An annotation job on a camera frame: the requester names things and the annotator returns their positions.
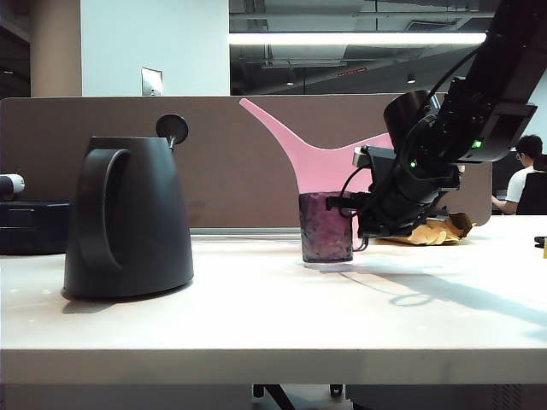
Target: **fluorescent light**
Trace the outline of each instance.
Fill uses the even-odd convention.
[[[483,32],[256,32],[230,33],[235,45],[422,45],[480,44]]]

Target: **person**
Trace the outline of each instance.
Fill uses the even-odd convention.
[[[525,135],[515,146],[516,157],[521,161],[524,169],[517,171],[509,180],[507,187],[507,196],[505,201],[500,201],[495,196],[492,196],[492,203],[504,214],[514,214],[519,200],[521,199],[522,190],[526,183],[526,176],[529,173],[535,172],[533,169],[534,160],[541,155],[543,143],[537,135]]]

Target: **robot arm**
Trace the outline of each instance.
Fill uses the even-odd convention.
[[[435,90],[391,102],[384,112],[391,159],[382,149],[357,149],[354,165],[372,170],[370,191],[330,197],[327,207],[354,209],[360,237],[410,235],[459,189],[457,165],[495,161],[515,146],[536,109],[527,102],[547,67],[545,39],[545,0],[502,0],[468,76],[452,80],[440,107]]]

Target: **kettle handle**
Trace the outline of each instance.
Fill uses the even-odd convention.
[[[112,254],[106,229],[106,188],[115,162],[129,149],[93,149],[87,154],[76,194],[76,229],[85,263],[111,272],[121,270]]]

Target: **white object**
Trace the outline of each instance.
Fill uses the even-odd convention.
[[[25,189],[25,180],[17,173],[0,174],[0,179],[2,178],[9,179],[13,186],[10,188],[10,192],[2,192],[2,195],[19,194]]]

